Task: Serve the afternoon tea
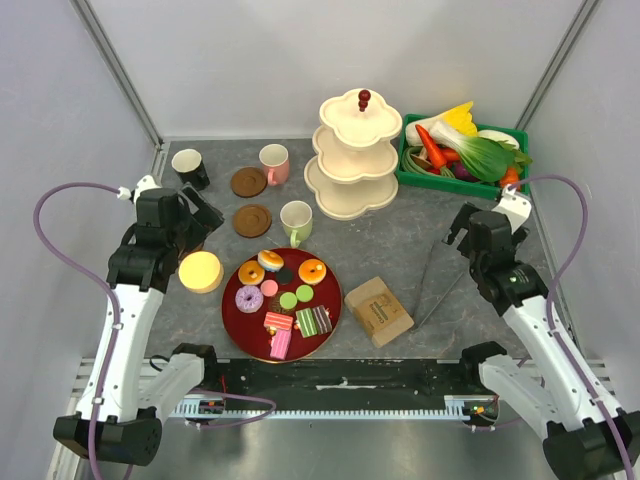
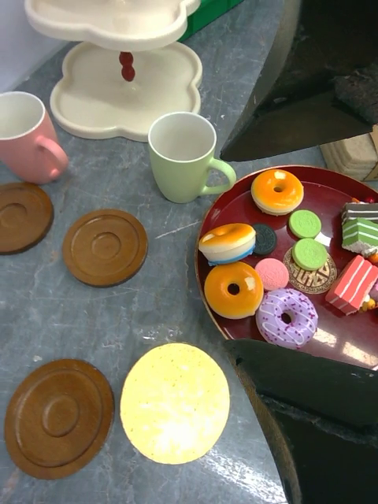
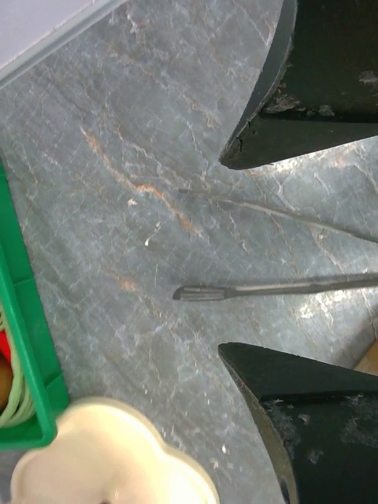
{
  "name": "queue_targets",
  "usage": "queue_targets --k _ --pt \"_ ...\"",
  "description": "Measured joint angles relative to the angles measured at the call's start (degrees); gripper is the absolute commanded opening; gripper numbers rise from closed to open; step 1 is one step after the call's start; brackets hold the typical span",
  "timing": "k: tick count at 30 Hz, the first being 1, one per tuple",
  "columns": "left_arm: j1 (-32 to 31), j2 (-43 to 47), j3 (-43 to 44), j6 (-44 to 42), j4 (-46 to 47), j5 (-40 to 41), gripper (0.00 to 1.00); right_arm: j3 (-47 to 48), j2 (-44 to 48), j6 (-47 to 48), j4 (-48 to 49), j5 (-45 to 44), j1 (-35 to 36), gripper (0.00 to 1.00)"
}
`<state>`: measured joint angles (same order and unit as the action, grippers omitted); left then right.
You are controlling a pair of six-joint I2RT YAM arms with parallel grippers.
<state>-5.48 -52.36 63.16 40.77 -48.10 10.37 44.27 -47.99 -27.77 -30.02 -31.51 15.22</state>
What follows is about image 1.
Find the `orange glazed donut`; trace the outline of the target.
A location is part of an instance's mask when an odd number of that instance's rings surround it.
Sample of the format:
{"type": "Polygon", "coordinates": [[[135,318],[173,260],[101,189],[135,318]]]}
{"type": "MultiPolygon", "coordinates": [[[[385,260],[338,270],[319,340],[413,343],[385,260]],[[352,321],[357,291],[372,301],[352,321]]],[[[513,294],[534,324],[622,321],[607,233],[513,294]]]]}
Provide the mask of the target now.
{"type": "Polygon", "coordinates": [[[257,260],[249,260],[239,267],[237,276],[245,286],[260,285],[265,278],[265,269],[257,260]]]}
{"type": "Polygon", "coordinates": [[[298,268],[300,280],[307,285],[317,285],[322,282],[327,275],[326,265],[315,258],[305,260],[298,268]]]}

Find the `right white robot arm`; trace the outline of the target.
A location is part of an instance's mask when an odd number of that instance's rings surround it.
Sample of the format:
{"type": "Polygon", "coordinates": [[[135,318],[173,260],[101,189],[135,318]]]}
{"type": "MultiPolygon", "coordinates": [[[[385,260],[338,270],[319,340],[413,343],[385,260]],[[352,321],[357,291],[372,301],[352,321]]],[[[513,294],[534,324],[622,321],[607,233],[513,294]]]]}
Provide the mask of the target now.
{"type": "Polygon", "coordinates": [[[523,373],[495,342],[465,349],[458,381],[467,392],[486,388],[506,402],[542,442],[559,479],[635,476],[639,414],[626,411],[585,360],[556,312],[551,292],[534,267],[516,258],[526,236],[530,200],[511,186],[497,205],[464,204],[445,239],[457,242],[469,274],[525,346],[540,377],[523,373]]]}

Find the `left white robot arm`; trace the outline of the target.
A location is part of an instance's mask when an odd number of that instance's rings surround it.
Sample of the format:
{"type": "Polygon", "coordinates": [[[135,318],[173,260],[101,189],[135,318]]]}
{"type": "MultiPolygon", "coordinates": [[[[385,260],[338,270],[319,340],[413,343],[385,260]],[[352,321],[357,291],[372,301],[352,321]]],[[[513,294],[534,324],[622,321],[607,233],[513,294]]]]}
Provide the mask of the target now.
{"type": "Polygon", "coordinates": [[[94,366],[71,414],[56,419],[53,437],[78,456],[146,466],[156,456],[164,423],[193,388],[217,387],[213,347],[181,344],[146,387],[140,385],[151,326],[171,276],[224,223],[223,214],[193,185],[164,188],[151,176],[118,197],[135,208],[135,221],[108,260],[100,285],[107,293],[105,323],[94,366]]]}

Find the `purple sprinkled donut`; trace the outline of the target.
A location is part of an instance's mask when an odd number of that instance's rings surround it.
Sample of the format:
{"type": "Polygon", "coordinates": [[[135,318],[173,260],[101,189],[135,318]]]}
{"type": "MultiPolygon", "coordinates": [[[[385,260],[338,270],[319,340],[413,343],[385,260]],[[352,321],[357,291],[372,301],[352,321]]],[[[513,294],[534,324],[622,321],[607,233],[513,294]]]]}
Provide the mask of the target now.
{"type": "Polygon", "coordinates": [[[238,310],[245,314],[257,312],[264,302],[261,289],[254,285],[245,285],[237,290],[235,304],[238,310]]]}

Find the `metal serving tongs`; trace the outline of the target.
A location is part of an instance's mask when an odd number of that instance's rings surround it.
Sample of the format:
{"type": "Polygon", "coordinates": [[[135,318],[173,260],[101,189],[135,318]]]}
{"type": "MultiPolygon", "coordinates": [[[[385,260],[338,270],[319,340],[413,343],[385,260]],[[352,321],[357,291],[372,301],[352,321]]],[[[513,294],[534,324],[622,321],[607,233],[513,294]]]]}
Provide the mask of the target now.
{"type": "Polygon", "coordinates": [[[414,329],[420,329],[463,276],[465,259],[454,246],[437,239],[431,247],[413,309],[414,329]]]}

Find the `blue white orange donut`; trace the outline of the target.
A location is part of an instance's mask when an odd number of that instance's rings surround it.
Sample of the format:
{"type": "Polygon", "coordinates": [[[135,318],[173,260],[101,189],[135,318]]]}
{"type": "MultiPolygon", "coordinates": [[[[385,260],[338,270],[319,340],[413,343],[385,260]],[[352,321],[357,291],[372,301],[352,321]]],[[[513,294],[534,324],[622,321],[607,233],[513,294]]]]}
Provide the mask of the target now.
{"type": "Polygon", "coordinates": [[[271,250],[261,250],[257,255],[257,261],[264,270],[269,272],[278,272],[285,265],[284,259],[271,250]]]}

